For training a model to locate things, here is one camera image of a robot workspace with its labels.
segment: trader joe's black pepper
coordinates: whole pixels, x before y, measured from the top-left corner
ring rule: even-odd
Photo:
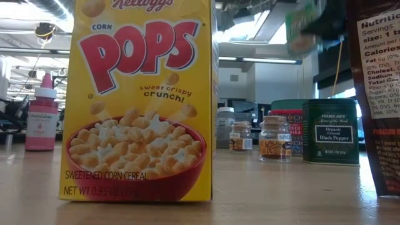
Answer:
[[[352,99],[313,99],[303,104],[303,159],[359,164],[356,104]]]

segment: pink bottle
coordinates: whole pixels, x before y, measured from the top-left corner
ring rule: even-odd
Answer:
[[[52,151],[56,144],[58,103],[54,102],[57,91],[53,89],[49,73],[35,89],[35,97],[29,105],[25,150]]]

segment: yellow cereal box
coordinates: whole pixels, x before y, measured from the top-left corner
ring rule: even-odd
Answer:
[[[59,197],[209,201],[218,98],[215,3],[76,4]]]

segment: table surface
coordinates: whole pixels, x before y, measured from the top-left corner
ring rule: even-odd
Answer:
[[[399,224],[400,199],[377,197],[361,167],[265,163],[218,149],[214,199],[175,204],[99,204],[57,199],[61,147],[0,149],[0,224]]]

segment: red bowl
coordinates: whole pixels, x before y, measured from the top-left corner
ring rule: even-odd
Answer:
[[[98,122],[94,122],[81,129],[91,129]],[[206,142],[204,138],[190,127],[171,122],[172,125],[184,127],[195,141],[200,141],[203,146],[199,160],[183,172],[168,177],[151,180],[118,180],[118,179],[75,179],[79,186],[79,193],[90,201],[178,201],[183,198],[197,181],[206,160]],[[71,141],[78,135],[75,132],[67,141],[69,149]],[[78,166],[72,159],[69,151],[66,151],[70,171],[87,171]]]

